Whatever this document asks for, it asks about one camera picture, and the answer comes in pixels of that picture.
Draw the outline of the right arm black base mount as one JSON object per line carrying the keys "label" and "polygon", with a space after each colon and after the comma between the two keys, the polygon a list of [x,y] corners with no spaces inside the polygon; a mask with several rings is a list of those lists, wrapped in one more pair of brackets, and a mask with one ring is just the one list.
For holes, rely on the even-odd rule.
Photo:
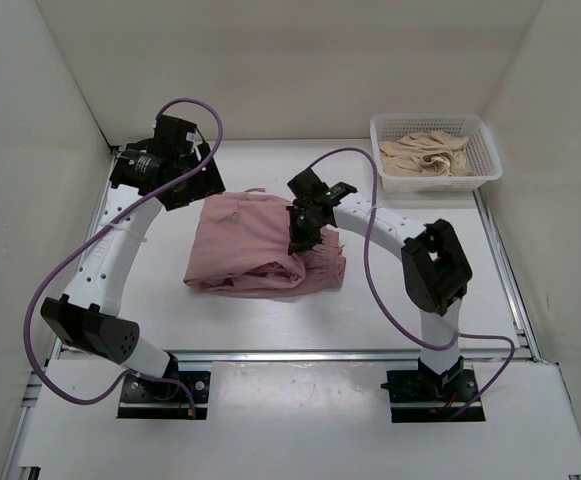
{"label": "right arm black base mount", "polygon": [[417,370],[389,370],[380,387],[388,392],[392,423],[474,423],[486,420],[479,400],[456,415],[478,392],[473,369],[465,369],[440,392]]}

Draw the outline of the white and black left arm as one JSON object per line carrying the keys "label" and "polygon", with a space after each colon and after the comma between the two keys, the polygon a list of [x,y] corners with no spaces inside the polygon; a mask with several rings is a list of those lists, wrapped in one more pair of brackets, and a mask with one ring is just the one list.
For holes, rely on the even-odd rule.
{"label": "white and black left arm", "polygon": [[224,191],[214,151],[190,140],[129,145],[110,174],[97,231],[77,253],[83,261],[75,276],[59,298],[37,293],[33,299],[64,344],[132,371],[158,400],[178,392],[176,359],[145,340],[137,323],[120,317],[122,295],[157,215]]}

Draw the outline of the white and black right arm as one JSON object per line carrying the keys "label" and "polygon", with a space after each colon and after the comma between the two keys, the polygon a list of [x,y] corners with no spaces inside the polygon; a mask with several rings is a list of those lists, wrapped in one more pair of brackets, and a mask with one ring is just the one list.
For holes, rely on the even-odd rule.
{"label": "white and black right arm", "polygon": [[419,309],[421,334],[416,336],[403,326],[397,329],[421,347],[417,369],[422,393],[434,400],[446,397],[463,370],[459,317],[473,276],[453,226],[443,219],[428,224],[408,219],[374,205],[360,193],[320,203],[296,200],[287,210],[291,253],[315,248],[325,226],[362,235],[364,271],[375,298],[379,295],[371,279],[370,245],[400,261],[406,294]]}

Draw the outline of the pink trousers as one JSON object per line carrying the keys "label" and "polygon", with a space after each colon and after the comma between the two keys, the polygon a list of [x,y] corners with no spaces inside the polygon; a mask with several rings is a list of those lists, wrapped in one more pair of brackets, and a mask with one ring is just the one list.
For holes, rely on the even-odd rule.
{"label": "pink trousers", "polygon": [[198,294],[294,297],[339,289],[346,258],[339,233],[290,254],[291,203],[257,189],[213,195],[203,203],[184,284]]}

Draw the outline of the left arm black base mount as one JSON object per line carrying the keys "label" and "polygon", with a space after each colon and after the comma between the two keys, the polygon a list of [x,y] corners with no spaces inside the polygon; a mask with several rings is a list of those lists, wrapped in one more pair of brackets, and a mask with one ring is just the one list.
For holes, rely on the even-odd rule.
{"label": "left arm black base mount", "polygon": [[127,375],[121,385],[117,417],[133,420],[205,420],[211,387],[211,370],[179,368],[179,381],[192,394],[170,383],[154,383]]}

